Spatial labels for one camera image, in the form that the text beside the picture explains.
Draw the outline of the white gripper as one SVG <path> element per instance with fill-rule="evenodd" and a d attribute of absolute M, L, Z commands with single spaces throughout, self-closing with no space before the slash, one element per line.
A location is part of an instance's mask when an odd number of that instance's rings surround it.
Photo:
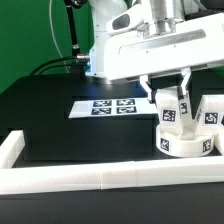
<path fill-rule="evenodd" d="M 172 3 L 138 3 L 108 21 L 104 72 L 111 80 L 136 80 L 155 102 L 151 79 L 177 74 L 178 99 L 187 95 L 191 70 L 224 65 L 224 13 L 184 20 Z"/>

